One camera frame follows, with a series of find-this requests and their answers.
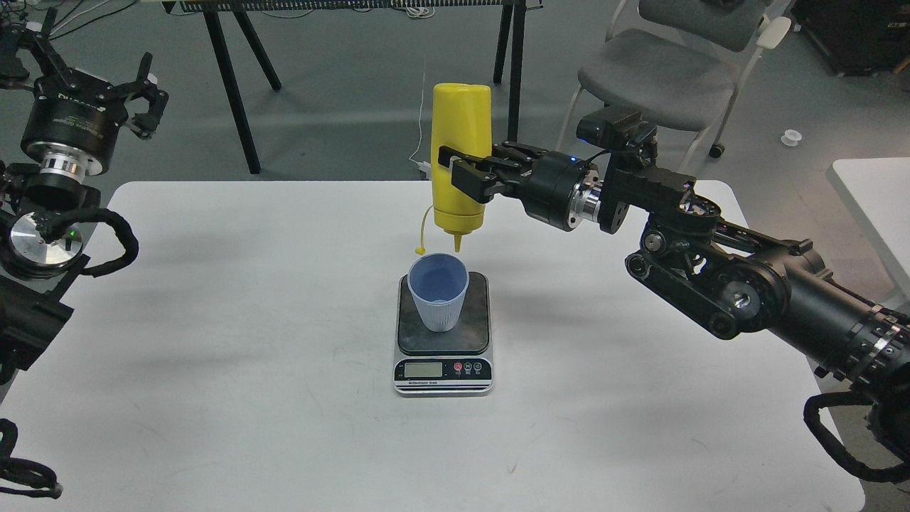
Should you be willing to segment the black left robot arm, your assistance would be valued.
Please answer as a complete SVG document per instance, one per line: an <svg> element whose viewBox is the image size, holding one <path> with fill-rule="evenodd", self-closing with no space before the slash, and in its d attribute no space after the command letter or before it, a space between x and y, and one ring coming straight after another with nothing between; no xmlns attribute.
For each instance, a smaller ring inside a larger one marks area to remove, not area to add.
<svg viewBox="0 0 910 512"><path fill-rule="evenodd" d="M55 9L42 23L2 27L2 88L28 90L33 106L21 149L30 163L2 165L2 389L45 353L72 309L79 275L120 271L139 256L130 224L85 185L106 172L121 129L156 132L168 93L145 54L132 81L113 85L69 67L55 51Z"/></svg>

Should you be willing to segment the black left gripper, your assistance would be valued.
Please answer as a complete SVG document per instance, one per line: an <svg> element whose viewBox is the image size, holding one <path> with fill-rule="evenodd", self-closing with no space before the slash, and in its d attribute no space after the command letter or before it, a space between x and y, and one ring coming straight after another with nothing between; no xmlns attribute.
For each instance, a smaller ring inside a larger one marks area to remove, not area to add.
<svg viewBox="0 0 910 512"><path fill-rule="evenodd" d="M21 139L21 149L39 161L50 149L74 149L87 159L87 174L109 171L118 130L126 127L143 140L156 133L168 93L151 78L153 55L145 52L136 78L114 86L114 102L107 100L107 82L68 67L50 42L58 10L51 7L41 23L14 21L2 26L2 88L30 90L33 106ZM30 72L20 58L32 56L42 75L29 83ZM149 110L127 119L126 104L136 98L149 103Z"/></svg>

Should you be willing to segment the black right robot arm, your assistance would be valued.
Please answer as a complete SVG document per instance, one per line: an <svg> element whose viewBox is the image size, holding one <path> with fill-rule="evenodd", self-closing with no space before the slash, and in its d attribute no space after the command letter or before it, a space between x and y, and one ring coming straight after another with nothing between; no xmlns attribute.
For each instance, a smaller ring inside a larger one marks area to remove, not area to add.
<svg viewBox="0 0 910 512"><path fill-rule="evenodd" d="M778 240L728 223L695 192L695 179L660 168L655 142L604 142L604 171L591 159L515 142L474 156L449 146L438 162L471 200L516 198L560 230L581 220L615 233L628 208L648 214L628 274L719 339L767 330L816 364L816 375L849 381L846 392L809 398L803 419L838 466L858 479L908 480L908 316L833 279L810 240ZM871 469L821 422L835 406L868 406L868 428L900 463Z"/></svg>

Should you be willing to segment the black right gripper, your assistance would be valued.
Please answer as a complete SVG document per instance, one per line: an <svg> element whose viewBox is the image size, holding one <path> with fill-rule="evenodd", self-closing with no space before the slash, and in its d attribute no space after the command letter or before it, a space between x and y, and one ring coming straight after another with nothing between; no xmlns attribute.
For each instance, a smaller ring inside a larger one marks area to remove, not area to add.
<svg viewBox="0 0 910 512"><path fill-rule="evenodd" d="M441 145L438 165L451 171L453 187L481 204L497 194L517 200L523 189L525 213L560 230L594 223L600 211L598 166L575 156L519 142L494 144L490 156Z"/></svg>

